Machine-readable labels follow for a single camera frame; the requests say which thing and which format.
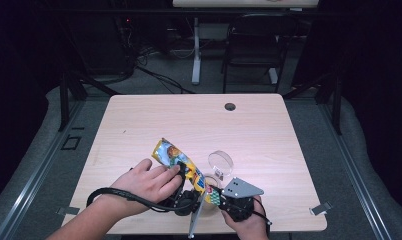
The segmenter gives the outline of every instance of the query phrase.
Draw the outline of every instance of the chair seat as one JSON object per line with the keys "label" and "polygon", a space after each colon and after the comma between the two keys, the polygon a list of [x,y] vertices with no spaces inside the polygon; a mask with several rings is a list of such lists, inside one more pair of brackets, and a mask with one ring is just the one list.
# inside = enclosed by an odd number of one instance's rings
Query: chair seat
{"label": "chair seat", "polygon": [[228,55],[230,65],[277,67],[280,51],[274,37],[233,36]]}

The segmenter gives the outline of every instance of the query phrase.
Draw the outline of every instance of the wooden tabletop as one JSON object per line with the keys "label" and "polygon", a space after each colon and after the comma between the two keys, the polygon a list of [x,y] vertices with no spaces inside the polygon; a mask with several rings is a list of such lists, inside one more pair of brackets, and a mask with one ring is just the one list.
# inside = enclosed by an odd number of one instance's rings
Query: wooden tabletop
{"label": "wooden tabletop", "polygon": [[316,8],[319,0],[173,0],[174,7],[195,8]]}
{"label": "wooden tabletop", "polygon": [[[233,103],[233,111],[225,109]],[[161,138],[184,152],[204,173],[216,150],[234,162],[231,177],[261,189],[271,231],[321,231],[323,215],[287,109],[278,94],[121,95],[111,98],[70,206],[85,208],[94,190],[110,186],[151,153]],[[225,177],[223,186],[230,181]],[[66,215],[63,224],[74,216]],[[190,216],[147,211],[118,222],[114,234],[187,234]],[[233,232],[218,209],[203,212],[195,234]]]}

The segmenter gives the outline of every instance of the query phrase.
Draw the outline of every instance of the gray tape piece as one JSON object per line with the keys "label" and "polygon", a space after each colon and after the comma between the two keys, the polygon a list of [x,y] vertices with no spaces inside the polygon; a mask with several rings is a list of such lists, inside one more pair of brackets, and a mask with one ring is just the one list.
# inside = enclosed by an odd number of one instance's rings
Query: gray tape piece
{"label": "gray tape piece", "polygon": [[310,213],[314,215],[326,214],[329,209],[333,208],[332,204],[325,202],[315,208],[310,208]]}
{"label": "gray tape piece", "polygon": [[74,207],[60,207],[57,210],[57,214],[65,216],[66,214],[71,214],[71,215],[77,215],[79,213],[79,208],[74,208]]}

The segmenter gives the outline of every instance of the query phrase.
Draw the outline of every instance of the gray carpet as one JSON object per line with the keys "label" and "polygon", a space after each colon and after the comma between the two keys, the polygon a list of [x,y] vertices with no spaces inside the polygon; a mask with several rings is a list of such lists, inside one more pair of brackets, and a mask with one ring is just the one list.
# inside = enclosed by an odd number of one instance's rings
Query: gray carpet
{"label": "gray carpet", "polygon": [[[192,56],[180,59],[172,55],[153,54],[148,57],[147,65],[144,67],[167,75],[181,83],[184,88],[196,93],[220,93],[222,86],[220,56],[222,52],[214,48],[214,43],[211,44],[213,44],[210,45],[212,50],[206,47],[203,51],[201,84],[198,86],[194,86],[190,82]],[[290,90],[290,80],[301,48],[302,44],[294,45],[289,52],[280,93]],[[262,75],[254,77],[262,79],[262,81],[267,78]],[[104,76],[98,79],[106,81],[110,78]],[[134,75],[129,79],[108,86],[124,94],[170,94],[170,91],[158,80],[138,70],[135,70]],[[76,150],[59,149],[55,152],[53,164],[43,184],[38,189],[23,219],[17,223],[17,228],[14,229],[13,239],[43,239],[61,225],[63,216],[58,215],[56,211],[59,207],[68,206],[70,202],[108,101],[108,97],[98,89],[89,85],[86,86],[86,89],[90,97],[67,132],[71,137],[81,138],[79,145]],[[238,90],[249,92],[258,89],[244,86]],[[332,134],[333,130],[326,124],[328,120],[320,110],[321,106],[316,105],[311,96],[311,92],[306,92],[301,99],[289,100],[286,101],[286,104],[319,199],[322,202],[329,201],[334,208],[326,216],[328,221],[326,230],[314,233],[294,233],[292,237],[305,240],[376,239],[344,168],[341,151]],[[50,144],[57,136],[60,120],[58,89],[54,89],[47,97],[50,101],[50,109],[43,126],[16,174],[0,196],[0,226],[27,180],[43,161]],[[381,216],[392,239],[402,239],[402,208],[394,202],[370,166],[361,128],[351,106],[346,101],[343,101],[341,119],[344,140],[356,160],[372,197],[381,210]],[[196,237],[209,239],[211,236]],[[275,240],[288,238],[287,233],[273,233],[271,236],[271,239]],[[120,236],[106,236],[106,239],[120,239]]]}

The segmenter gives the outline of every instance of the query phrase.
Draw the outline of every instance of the human hand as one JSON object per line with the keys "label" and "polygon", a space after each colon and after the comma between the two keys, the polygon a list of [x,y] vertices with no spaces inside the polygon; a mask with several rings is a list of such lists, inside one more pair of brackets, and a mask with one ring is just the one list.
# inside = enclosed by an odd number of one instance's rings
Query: human hand
{"label": "human hand", "polygon": [[[163,165],[151,169],[151,166],[150,159],[142,160],[133,169],[121,175],[111,187],[128,191],[154,203],[168,198],[182,182],[182,178],[177,175],[179,165],[170,169]],[[114,211],[119,219],[148,210],[148,207],[136,201],[109,194],[100,196],[96,201],[109,201],[109,209]]]}
{"label": "human hand", "polygon": [[[260,196],[254,196],[255,199],[261,202]],[[263,207],[257,201],[254,201],[254,211],[265,215]],[[222,210],[226,224],[236,231],[241,240],[268,240],[266,234],[266,222],[263,218],[257,215],[251,215],[248,219],[241,222],[234,222],[226,211]]]}

